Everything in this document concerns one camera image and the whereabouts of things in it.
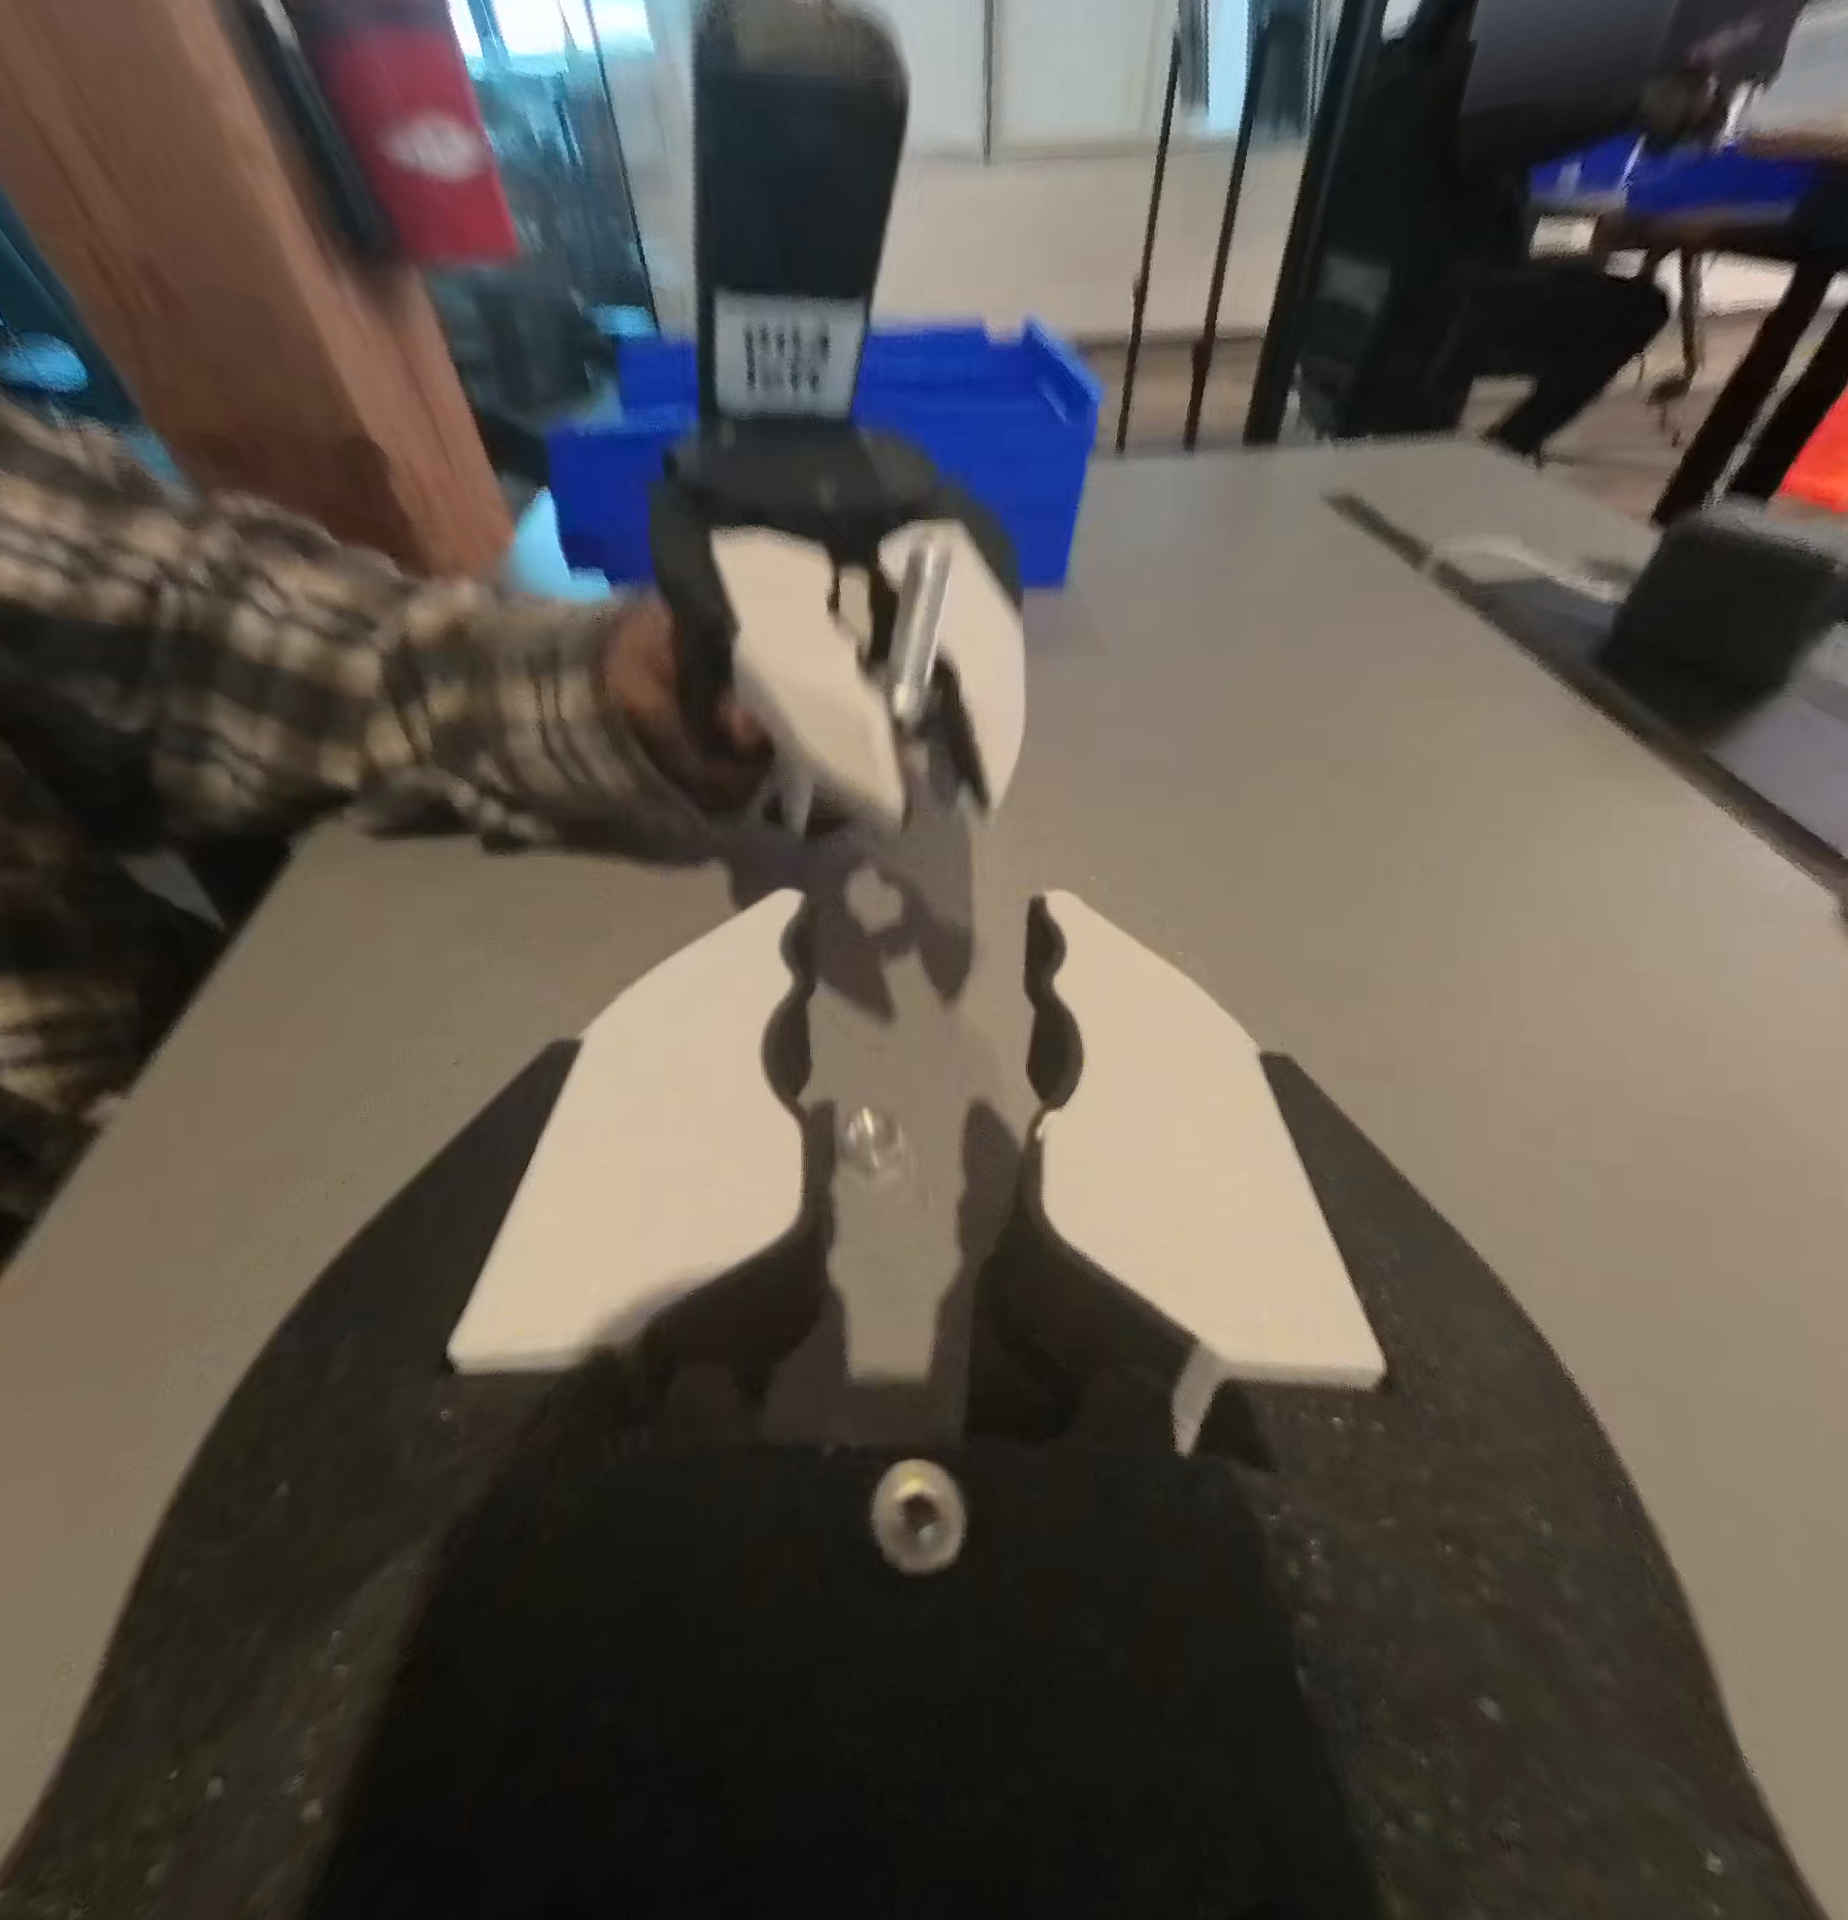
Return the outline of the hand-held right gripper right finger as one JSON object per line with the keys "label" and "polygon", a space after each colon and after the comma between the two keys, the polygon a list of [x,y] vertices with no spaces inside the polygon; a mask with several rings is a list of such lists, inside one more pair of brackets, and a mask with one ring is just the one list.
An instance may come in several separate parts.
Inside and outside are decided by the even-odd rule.
{"label": "hand-held right gripper right finger", "polygon": [[1261,1042],[1068,889],[1027,912],[1031,1086],[1008,1328],[1068,1380],[1143,1375],[1173,1447],[1229,1388],[1388,1375]]}

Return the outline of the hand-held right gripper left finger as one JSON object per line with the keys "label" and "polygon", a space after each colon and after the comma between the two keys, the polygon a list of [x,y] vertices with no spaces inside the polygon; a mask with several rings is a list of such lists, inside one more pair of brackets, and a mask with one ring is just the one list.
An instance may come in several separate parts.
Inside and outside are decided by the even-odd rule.
{"label": "hand-held right gripper left finger", "polygon": [[776,1371],[830,1300],[807,896],[776,889],[622,986],[577,1033],[450,1339],[462,1380],[657,1348]]}

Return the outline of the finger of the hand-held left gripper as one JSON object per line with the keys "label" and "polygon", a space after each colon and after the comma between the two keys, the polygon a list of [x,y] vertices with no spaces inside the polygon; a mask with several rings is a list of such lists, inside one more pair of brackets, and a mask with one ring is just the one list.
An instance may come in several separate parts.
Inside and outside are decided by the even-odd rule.
{"label": "finger of the hand-held left gripper", "polygon": [[709,546],[733,619],[733,705],[776,756],[776,817],[810,827],[817,811],[840,811],[906,827],[891,705],[831,614],[831,556],[766,525],[726,525]]}
{"label": "finger of the hand-held left gripper", "polygon": [[999,811],[1027,751],[1027,619],[962,519],[928,519],[941,562],[937,707],[978,811]]}

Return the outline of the silver hex bolt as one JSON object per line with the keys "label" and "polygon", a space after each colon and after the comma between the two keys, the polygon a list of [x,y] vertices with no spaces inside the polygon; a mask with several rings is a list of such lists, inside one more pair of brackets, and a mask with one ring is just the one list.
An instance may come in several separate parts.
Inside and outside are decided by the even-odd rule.
{"label": "silver hex bolt", "polygon": [[923,519],[879,546],[879,570],[893,586],[891,647],[887,647],[887,707],[899,741],[934,717],[941,611],[950,581],[950,529]]}

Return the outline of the person's left forearm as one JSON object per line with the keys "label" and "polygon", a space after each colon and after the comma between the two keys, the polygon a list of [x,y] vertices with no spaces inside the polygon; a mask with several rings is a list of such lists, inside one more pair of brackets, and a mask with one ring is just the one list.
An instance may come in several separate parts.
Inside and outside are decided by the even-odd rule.
{"label": "person's left forearm", "polygon": [[93,833],[675,842],[695,807],[602,684],[622,633],[628,596],[411,579],[0,398],[0,751]]}

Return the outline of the person's left hand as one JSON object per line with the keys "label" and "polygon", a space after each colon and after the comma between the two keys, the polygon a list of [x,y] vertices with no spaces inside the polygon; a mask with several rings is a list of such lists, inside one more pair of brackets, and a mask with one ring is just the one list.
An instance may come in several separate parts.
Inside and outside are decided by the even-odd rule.
{"label": "person's left hand", "polygon": [[610,602],[599,668],[610,707],[642,756],[705,811],[741,811],[769,777],[769,741],[733,699],[695,633],[681,633],[666,596]]}

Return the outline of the blue plastic bin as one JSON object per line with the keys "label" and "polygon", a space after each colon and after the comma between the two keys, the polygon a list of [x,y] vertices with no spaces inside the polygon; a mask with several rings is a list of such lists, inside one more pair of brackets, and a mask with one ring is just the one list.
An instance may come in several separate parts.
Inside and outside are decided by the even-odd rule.
{"label": "blue plastic bin", "polygon": [[[1068,586],[1101,383],[1041,325],[875,327],[858,422],[917,441],[1013,539],[1019,581]],[[574,570],[651,581],[651,488],[666,448],[695,428],[695,345],[628,338],[617,401],[549,428],[549,494]]]}

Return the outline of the red fire extinguisher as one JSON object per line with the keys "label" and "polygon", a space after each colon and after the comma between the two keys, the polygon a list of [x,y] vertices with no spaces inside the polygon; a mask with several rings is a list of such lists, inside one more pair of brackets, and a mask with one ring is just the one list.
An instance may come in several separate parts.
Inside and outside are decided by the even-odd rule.
{"label": "red fire extinguisher", "polygon": [[479,87],[444,0],[291,0],[310,79],[416,272],[516,266],[522,235]]}

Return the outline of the wooden pillar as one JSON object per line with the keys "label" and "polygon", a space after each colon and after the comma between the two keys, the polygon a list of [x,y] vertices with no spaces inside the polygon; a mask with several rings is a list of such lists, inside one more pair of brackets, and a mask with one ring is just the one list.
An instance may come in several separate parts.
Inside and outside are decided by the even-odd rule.
{"label": "wooden pillar", "polygon": [[343,247],[229,6],[0,0],[0,192],[190,486],[416,570],[505,562],[433,296]]}

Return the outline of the black box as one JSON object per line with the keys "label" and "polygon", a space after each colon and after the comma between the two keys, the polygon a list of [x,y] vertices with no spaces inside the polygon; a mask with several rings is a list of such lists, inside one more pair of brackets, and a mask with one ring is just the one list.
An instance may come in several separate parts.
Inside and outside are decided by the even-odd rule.
{"label": "black box", "polygon": [[1719,497],[1672,519],[1588,656],[1661,725],[1715,741],[1848,623],[1848,525]]}

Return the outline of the orange traffic cone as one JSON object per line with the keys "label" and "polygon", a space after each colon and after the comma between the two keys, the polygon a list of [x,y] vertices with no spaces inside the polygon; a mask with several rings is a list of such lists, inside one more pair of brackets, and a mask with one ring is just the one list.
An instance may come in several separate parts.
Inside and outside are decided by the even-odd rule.
{"label": "orange traffic cone", "polygon": [[1805,438],[1782,479],[1782,497],[1820,514],[1848,514],[1848,389],[1830,401],[1820,428]]}

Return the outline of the wooden desk with black legs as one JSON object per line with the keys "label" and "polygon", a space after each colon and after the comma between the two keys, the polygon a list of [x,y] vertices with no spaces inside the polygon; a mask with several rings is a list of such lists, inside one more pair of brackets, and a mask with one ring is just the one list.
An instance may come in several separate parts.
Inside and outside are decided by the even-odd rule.
{"label": "wooden desk with black legs", "polygon": [[1636,254],[1737,254],[1784,266],[1793,279],[1765,311],[1737,368],[1690,431],[1651,519],[1672,525],[1715,497],[1776,497],[1811,431],[1848,398],[1848,132],[1752,132],[1737,144],[1752,160],[1801,160],[1819,176],[1801,203],[1776,212],[1752,203],[1611,210],[1592,248]]}

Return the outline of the black metal frame post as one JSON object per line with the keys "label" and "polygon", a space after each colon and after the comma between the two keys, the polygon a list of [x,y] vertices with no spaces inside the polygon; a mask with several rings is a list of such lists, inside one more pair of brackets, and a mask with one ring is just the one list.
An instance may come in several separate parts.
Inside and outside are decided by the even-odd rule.
{"label": "black metal frame post", "polygon": [[1474,6],[1345,6],[1323,117],[1303,160],[1244,441],[1269,448],[1291,401],[1327,441],[1431,438],[1464,412],[1431,368],[1453,315],[1453,180]]}

